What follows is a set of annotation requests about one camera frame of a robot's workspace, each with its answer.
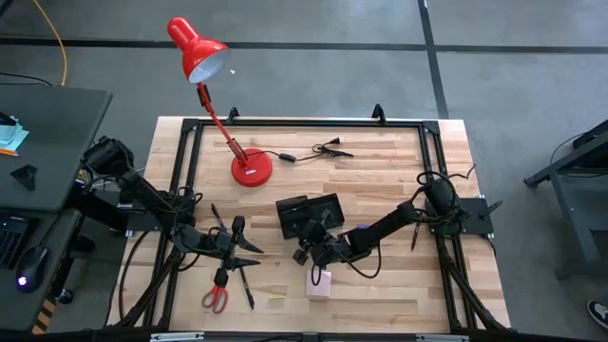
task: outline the red desk lamp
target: red desk lamp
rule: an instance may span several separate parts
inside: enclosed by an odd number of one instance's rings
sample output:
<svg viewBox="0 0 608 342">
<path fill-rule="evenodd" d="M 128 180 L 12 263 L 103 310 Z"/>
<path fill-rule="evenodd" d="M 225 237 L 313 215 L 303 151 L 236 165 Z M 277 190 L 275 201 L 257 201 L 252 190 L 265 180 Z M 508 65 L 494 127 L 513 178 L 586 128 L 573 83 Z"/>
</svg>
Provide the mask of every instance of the red desk lamp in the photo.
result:
<svg viewBox="0 0 608 342">
<path fill-rule="evenodd" d="M 230 137 L 218 120 L 216 112 L 211 106 L 207 85 L 203 83 L 223 67 L 230 55 L 230 49 L 222 42 L 200 36 L 190 22 L 182 17 L 171 19 L 167 31 L 183 52 L 183 73 L 188 82 L 197 85 L 200 103 L 216 123 L 226 138 L 228 146 L 235 154 L 235 158 L 232 160 L 232 175 L 235 181 L 250 187 L 263 184 L 273 173 L 273 162 L 270 156 L 258 148 L 243 150 L 238 142 Z"/>
</svg>

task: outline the computer mouse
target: computer mouse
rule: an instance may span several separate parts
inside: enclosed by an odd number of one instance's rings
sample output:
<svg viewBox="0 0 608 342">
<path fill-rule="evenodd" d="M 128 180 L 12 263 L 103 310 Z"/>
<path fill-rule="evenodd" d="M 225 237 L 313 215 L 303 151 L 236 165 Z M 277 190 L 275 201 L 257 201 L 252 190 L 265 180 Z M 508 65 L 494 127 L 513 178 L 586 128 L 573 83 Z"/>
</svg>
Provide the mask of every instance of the computer mouse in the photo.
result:
<svg viewBox="0 0 608 342">
<path fill-rule="evenodd" d="M 45 277 L 47 256 L 48 248 L 43 246 L 32 247 L 21 255 L 15 274 L 19 291 L 30 293 L 38 289 Z"/>
</svg>

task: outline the black floor line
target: black floor line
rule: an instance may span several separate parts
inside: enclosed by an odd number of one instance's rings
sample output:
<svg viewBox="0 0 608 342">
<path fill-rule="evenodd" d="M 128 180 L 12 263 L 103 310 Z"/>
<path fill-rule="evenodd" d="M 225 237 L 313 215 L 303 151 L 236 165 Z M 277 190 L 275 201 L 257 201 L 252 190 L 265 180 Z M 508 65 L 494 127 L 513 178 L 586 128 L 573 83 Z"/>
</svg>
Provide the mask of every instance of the black floor line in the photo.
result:
<svg viewBox="0 0 608 342">
<path fill-rule="evenodd" d="M 172 41 L 128 40 L 128 39 L 81 39 L 63 40 L 66 47 L 73 48 L 176 48 Z M 369 50 L 369 51 L 426 51 L 426 44 L 392 43 L 266 43 L 224 42 L 234 49 L 320 49 L 320 50 Z M 0 45 L 57 47 L 55 38 L 2 37 Z M 608 54 L 608 47 L 527 47 L 527 46 L 474 46 L 435 44 L 436 52 L 470 53 L 547 53 L 547 54 Z"/>
<path fill-rule="evenodd" d="M 425 34 L 425 43 L 427 44 L 430 81 L 433 85 L 437 112 L 439 114 L 439 119 L 449 119 L 444 85 L 441 82 L 441 72 L 439 71 L 439 62 L 437 61 L 437 52 L 435 50 L 435 42 L 433 41 L 433 31 L 430 27 L 430 20 L 428 19 L 427 2 L 425 0 L 418 0 L 418 8 L 420 9 L 420 19 L 422 20 L 422 30 Z"/>
</svg>

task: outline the lamp shade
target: lamp shade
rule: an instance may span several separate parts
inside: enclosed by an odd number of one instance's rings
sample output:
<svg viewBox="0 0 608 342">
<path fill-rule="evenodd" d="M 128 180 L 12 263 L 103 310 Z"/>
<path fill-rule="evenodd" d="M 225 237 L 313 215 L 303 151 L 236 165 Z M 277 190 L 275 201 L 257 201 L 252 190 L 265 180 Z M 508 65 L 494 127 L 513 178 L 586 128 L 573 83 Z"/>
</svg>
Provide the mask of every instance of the lamp shade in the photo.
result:
<svg viewBox="0 0 608 342">
<path fill-rule="evenodd" d="M 175 17 L 167 26 L 169 36 L 183 52 L 183 73 L 188 82 L 204 82 L 223 67 L 230 49 L 215 39 L 202 37 L 190 22 L 183 17 Z"/>
</svg>

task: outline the concrete floor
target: concrete floor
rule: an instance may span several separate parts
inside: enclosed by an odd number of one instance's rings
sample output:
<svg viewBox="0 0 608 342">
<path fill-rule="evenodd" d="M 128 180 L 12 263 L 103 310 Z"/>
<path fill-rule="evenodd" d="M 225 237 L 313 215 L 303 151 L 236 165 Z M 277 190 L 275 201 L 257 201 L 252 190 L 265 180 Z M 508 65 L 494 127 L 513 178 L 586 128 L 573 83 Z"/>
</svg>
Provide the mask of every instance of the concrete floor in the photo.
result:
<svg viewBox="0 0 608 342">
<path fill-rule="evenodd" d="M 168 19 L 186 15 L 202 33 L 231 42 L 425 42 L 416 0 L 42 3 L 65 37 L 167 40 Z M 608 46 L 603 0 L 427 0 L 427 5 L 437 44 Z M 35 7 L 22 1 L 0 19 L 0 34 L 49 37 L 50 31 Z M 1 70 L 59 83 L 57 47 L 0 49 Z M 158 116 L 202 114 L 181 75 L 176 49 L 71 47 L 67 53 L 68 86 L 114 93 L 100 134 L 123 140 L 138 167 L 145 165 Z M 493 214 L 495 243 L 511 323 L 521 332 L 608 339 L 584 309 L 586 300 L 608 300 L 606 279 L 555 279 L 553 269 L 574 248 L 564 238 L 550 185 L 531 191 L 522 183 L 548 163 L 561 141 L 607 118 L 606 57 L 438 54 L 449 115 L 465 120 L 480 187 L 490 200 L 504 201 Z M 368 117 L 381 103 L 391 117 L 438 117 L 423 51 L 235 49 L 209 86 L 220 113 L 237 106 L 243 115 Z M 94 269 L 86 269 L 81 288 L 104 275 Z M 110 294 L 111 286 L 82 291 L 74 309 L 58 310 L 61 319 L 51 329 L 101 326 Z M 77 305 L 97 320 L 81 319 Z"/>
</svg>

